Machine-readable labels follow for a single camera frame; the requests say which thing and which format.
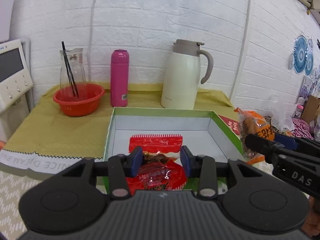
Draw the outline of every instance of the control panel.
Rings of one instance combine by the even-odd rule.
[[[21,41],[0,44],[0,114],[32,86]]]

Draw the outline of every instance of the glass pitcher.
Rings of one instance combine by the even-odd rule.
[[[60,93],[64,101],[88,99],[82,52],[82,48],[60,51]]]

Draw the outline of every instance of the yellow tablecloth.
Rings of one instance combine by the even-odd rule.
[[[83,117],[68,117],[52,100],[59,89],[54,86],[39,100],[39,104],[23,121],[7,142],[5,149],[48,156],[103,156],[103,148],[113,107],[110,105],[110,85],[100,83],[106,93],[99,108]],[[162,108],[162,84],[130,84],[128,107]],[[219,115],[238,120],[226,95],[218,90],[199,89],[195,108],[215,111]]]

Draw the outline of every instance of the pink container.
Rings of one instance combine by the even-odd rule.
[[[117,49],[111,55],[111,105],[127,106],[129,53]]]

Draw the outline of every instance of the blue decorative plate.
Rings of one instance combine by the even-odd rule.
[[[294,70],[301,73],[307,64],[307,39],[299,36],[294,44]]]
[[[305,68],[307,76],[311,74],[312,68],[313,68],[313,54],[312,53],[308,53],[307,65],[306,65],[306,68]]]
[[[294,66],[294,55],[291,54],[290,63],[289,63],[289,69],[293,69],[293,66]]]

